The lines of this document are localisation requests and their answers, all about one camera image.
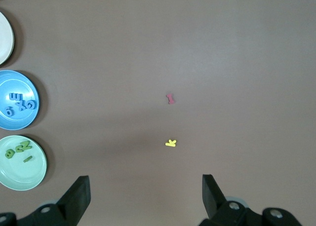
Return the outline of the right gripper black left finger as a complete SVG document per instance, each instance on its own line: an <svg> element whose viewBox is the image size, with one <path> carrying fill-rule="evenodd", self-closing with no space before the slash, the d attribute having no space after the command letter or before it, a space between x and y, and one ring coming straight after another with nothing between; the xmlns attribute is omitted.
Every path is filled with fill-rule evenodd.
<svg viewBox="0 0 316 226"><path fill-rule="evenodd" d="M17 219L12 212L0 214L2 226L76 226L90 204L90 181L80 176L55 204L45 204Z"/></svg>

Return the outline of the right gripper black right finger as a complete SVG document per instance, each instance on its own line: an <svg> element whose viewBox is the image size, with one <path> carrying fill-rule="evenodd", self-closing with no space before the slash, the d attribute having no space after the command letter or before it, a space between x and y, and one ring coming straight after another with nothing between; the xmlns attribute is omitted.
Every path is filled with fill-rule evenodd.
<svg viewBox="0 0 316 226"><path fill-rule="evenodd" d="M281 208L253 212L236 200L227 200L212 175L202 176L202 200L208 218L201 226L300 226L301 223Z"/></svg>

